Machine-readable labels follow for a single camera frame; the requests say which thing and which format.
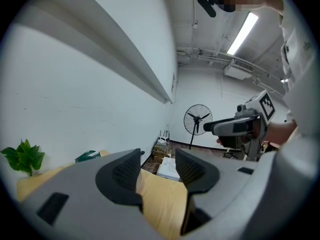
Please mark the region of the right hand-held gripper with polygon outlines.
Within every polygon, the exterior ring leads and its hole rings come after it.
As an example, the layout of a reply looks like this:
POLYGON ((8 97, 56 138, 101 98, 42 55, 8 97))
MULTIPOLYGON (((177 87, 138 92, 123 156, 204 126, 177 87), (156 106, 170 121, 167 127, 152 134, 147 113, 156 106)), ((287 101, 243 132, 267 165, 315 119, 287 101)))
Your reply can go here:
POLYGON ((244 104, 236 108, 233 118, 207 122, 203 125, 206 132, 211 132, 214 136, 242 136, 253 129, 252 122, 258 120, 259 135, 256 138, 243 139, 242 143, 236 146, 227 147, 241 150, 251 161, 258 161, 262 155, 261 145, 267 134, 268 124, 275 115, 275 107, 266 90, 258 93, 244 104))

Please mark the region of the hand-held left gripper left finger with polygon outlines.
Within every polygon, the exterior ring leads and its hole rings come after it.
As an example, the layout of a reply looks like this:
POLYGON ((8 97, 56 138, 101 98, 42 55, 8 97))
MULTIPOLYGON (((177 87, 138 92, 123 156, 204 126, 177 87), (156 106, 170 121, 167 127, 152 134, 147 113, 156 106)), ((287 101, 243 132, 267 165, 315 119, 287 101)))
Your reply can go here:
POLYGON ((70 165, 22 202, 46 240, 158 240, 136 192, 141 151, 132 149, 70 165))

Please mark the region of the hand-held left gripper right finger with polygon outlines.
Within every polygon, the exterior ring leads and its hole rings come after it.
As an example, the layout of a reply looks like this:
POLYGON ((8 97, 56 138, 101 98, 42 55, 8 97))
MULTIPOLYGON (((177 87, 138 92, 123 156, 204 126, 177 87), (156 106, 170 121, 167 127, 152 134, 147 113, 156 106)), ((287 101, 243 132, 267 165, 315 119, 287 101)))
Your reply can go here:
POLYGON ((176 171, 187 190, 184 220, 200 213, 211 219, 235 205, 235 214, 243 220, 252 208, 236 203, 242 189, 253 175, 257 162, 217 157, 191 149, 176 149, 176 171))

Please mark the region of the person's right hand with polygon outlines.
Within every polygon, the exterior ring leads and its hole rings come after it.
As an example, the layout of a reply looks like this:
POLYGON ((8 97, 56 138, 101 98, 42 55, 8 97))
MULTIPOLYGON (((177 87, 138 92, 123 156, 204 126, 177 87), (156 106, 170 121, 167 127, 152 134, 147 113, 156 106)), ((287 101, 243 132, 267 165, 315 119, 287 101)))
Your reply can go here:
POLYGON ((249 138, 257 138, 259 135, 259 126, 260 123, 257 119, 254 119, 252 122, 252 130, 245 135, 217 135, 219 141, 225 147, 233 147, 236 146, 238 143, 242 143, 243 139, 249 138))

